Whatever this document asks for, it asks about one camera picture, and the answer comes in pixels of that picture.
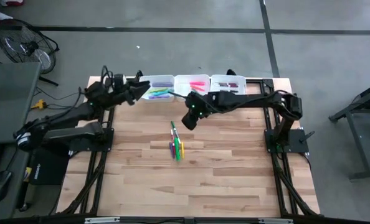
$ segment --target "black metal frame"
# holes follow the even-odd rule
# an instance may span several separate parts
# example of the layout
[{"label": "black metal frame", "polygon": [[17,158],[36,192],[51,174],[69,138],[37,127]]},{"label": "black metal frame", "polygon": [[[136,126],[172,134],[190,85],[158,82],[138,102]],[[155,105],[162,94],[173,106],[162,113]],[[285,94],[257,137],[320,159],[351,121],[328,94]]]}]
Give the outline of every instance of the black metal frame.
[{"label": "black metal frame", "polygon": [[360,97],[359,100],[352,102],[341,111],[329,117],[329,120],[334,123],[341,118],[347,118],[349,128],[351,130],[351,133],[353,134],[357,149],[361,155],[366,171],[351,175],[349,177],[350,180],[365,179],[370,177],[370,149],[366,149],[365,147],[363,147],[363,144],[361,142],[362,136],[358,133],[358,130],[356,129],[354,123],[355,113],[370,113],[370,88],[363,91],[357,97]]}]

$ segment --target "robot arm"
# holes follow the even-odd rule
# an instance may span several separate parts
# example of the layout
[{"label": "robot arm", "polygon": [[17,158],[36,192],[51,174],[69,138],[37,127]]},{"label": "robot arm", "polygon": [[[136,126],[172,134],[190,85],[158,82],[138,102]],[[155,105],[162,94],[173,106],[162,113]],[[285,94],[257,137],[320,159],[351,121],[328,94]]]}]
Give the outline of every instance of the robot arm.
[{"label": "robot arm", "polygon": [[227,113],[237,108],[273,108],[282,116],[281,123],[273,130],[275,144],[289,143],[289,130],[294,121],[303,116],[301,99],[291,93],[278,90],[271,94],[235,95],[226,91],[210,92],[204,96],[192,91],[185,100],[189,111],[182,119],[190,130],[196,127],[199,119],[214,113]]},{"label": "robot arm", "polygon": [[33,150],[41,145],[45,135],[51,129],[72,121],[97,119],[102,111],[124,102],[133,105],[134,101],[138,101],[149,88],[149,81],[127,82],[126,84],[120,81],[115,82],[113,91],[109,92],[108,86],[101,82],[95,82],[83,92],[87,102],[82,103],[78,107],[70,108],[63,113],[30,121],[14,133],[14,138],[19,149],[24,151]]}]

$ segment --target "wooden tabletop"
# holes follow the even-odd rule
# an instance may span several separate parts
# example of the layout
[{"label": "wooden tabletop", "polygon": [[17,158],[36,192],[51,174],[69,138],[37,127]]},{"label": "wooden tabletop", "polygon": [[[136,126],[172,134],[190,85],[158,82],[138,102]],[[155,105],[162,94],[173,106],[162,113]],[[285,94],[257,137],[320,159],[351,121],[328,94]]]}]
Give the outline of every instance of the wooden tabletop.
[{"label": "wooden tabletop", "polygon": [[[89,83],[99,77],[90,77]],[[287,78],[273,79],[276,90],[291,92]],[[248,84],[248,94],[259,94]],[[270,155],[259,108],[213,114],[190,131],[181,119],[183,102],[117,106],[115,138],[108,153],[98,215],[154,217],[279,217]],[[184,142],[185,156],[174,161],[168,149],[170,121]],[[87,174],[89,152],[72,158],[57,211],[77,196]],[[293,184],[312,210],[319,212],[305,158],[289,154]],[[288,194],[283,186],[287,208]],[[92,204],[91,190],[88,207]]]}]

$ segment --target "concrete floor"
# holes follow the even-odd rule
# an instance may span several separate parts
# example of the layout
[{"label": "concrete floor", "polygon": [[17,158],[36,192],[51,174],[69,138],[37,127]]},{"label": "concrete floor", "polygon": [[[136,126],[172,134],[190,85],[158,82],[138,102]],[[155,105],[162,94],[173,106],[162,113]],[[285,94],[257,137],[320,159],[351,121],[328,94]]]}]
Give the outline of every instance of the concrete floor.
[{"label": "concrete floor", "polygon": [[[265,0],[273,29],[370,30],[370,0]],[[258,0],[26,0],[2,11],[34,25],[102,27],[263,28]],[[44,32],[60,45],[57,65],[40,83],[61,97],[85,86],[102,65],[116,73],[219,74],[228,68],[245,77],[272,77],[264,34]],[[370,179],[350,182],[363,170],[349,131],[327,117],[370,86],[370,36],[273,35],[281,77],[290,78],[303,99],[315,189],[323,215],[370,221]],[[8,62],[0,50],[0,60]],[[70,105],[75,97],[56,102]],[[32,112],[30,117],[55,111]],[[57,187],[38,188],[26,213],[49,212]]]}]

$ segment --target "pen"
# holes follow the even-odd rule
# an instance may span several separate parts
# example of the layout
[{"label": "pen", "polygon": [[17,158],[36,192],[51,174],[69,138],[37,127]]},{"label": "pen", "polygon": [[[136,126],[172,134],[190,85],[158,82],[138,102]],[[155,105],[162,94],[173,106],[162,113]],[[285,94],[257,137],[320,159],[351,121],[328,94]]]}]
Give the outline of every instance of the pen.
[{"label": "pen", "polygon": [[171,121],[171,126],[173,127],[175,136],[177,136],[178,138],[178,142],[181,143],[181,140],[179,140],[179,135],[178,135],[177,129],[175,128],[175,124],[173,121]]}]

